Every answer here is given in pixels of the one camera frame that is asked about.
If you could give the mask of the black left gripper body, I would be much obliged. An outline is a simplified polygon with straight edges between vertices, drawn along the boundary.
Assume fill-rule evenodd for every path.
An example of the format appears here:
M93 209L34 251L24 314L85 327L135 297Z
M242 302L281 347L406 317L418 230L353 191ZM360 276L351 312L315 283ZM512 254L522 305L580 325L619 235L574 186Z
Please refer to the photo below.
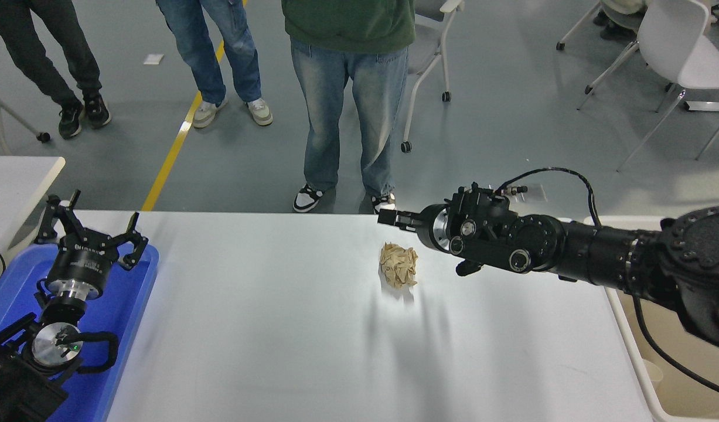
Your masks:
M78 238L63 237L57 242L57 257L46 277L46 286L57 288L62 281L76 280L93 288L105 288L118 257L117 246L107 239L85 246Z

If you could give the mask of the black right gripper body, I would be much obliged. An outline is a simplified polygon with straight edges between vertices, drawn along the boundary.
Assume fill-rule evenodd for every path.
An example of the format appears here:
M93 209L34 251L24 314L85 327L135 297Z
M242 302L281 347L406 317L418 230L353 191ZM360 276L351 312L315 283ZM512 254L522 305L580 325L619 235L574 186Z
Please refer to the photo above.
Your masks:
M443 251L440 246L437 235L435 234L436 221L440 213L443 212L442 204L431 204L419 213L418 219L421 223L417 227L417 236L419 240L428 248Z

